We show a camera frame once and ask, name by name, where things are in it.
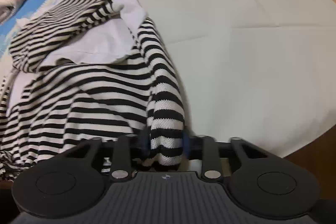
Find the black white striped hooded garment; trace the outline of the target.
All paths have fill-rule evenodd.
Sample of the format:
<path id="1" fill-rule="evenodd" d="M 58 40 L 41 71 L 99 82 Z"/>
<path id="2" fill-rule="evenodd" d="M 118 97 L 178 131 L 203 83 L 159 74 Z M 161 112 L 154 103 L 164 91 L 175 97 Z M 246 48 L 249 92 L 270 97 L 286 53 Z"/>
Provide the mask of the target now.
<path id="1" fill-rule="evenodd" d="M 72 39 L 83 44 L 121 19 L 130 48 L 114 61 L 47 57 Z M 153 21 L 137 0 L 62 0 L 31 19 L 12 38 L 12 68 L 1 87 L 1 180 L 81 141 L 115 141 L 144 134 L 149 150 L 140 163 L 178 169 L 185 111 L 174 67 Z"/>

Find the blue white patterned bed sheet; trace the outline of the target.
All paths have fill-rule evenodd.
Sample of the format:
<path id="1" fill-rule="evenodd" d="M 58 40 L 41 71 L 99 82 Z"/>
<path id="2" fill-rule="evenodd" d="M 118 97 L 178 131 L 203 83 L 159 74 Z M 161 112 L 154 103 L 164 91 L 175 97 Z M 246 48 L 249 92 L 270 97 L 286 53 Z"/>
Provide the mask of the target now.
<path id="1" fill-rule="evenodd" d="M 7 46 L 56 0 L 28 0 L 1 26 Z M 335 125 L 333 0 L 139 0 L 179 71 L 193 131 L 242 137 L 279 156 Z"/>

